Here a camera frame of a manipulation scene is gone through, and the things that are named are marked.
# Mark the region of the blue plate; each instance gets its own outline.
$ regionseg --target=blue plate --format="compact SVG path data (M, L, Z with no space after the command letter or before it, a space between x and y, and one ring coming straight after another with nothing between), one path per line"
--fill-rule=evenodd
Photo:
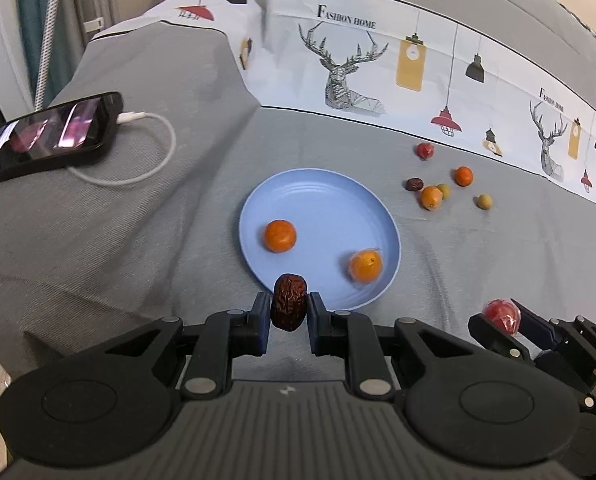
M262 235L269 222L290 221L296 245L268 251ZM353 310L378 298L400 265L400 235L376 195L348 176L318 169L289 170L269 177L249 195L240 212L240 247L247 264L269 290L281 274L300 274L328 310ZM369 285L347 273L352 254L378 248L383 270Z

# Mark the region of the orange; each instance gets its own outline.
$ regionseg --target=orange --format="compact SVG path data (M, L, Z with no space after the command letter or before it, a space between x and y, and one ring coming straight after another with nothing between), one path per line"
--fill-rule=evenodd
M473 182L473 172L466 166L461 166L454 173L454 180L458 186L467 187Z
M420 193L420 203L425 209L436 209L443 201L443 192L436 186L427 186Z
M296 245L296 229L287 220L274 220L265 227L263 240L273 253L284 253Z
M382 256L378 249L358 251L351 257L347 270L357 282L371 283L382 272Z

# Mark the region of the red fruit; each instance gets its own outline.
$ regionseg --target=red fruit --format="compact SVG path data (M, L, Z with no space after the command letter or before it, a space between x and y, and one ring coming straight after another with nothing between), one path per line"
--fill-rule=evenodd
M510 300L489 301L482 309L482 315L499 330L516 335L520 328L520 309Z
M421 142L416 146L416 155L422 160L427 160L434 156L434 145L431 142Z

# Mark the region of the red date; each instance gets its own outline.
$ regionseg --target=red date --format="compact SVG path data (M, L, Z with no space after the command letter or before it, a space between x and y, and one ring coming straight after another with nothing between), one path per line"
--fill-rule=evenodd
M307 282L296 274L283 274L274 285L271 323L293 332L307 315Z
M405 189L407 191L420 191L425 187L425 183L420 178L410 178L405 182Z

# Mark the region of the smartphone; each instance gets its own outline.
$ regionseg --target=smartphone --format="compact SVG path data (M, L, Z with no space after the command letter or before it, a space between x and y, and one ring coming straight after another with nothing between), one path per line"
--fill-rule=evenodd
M123 111L118 92L46 108L0 127L0 182L90 164L111 148Z

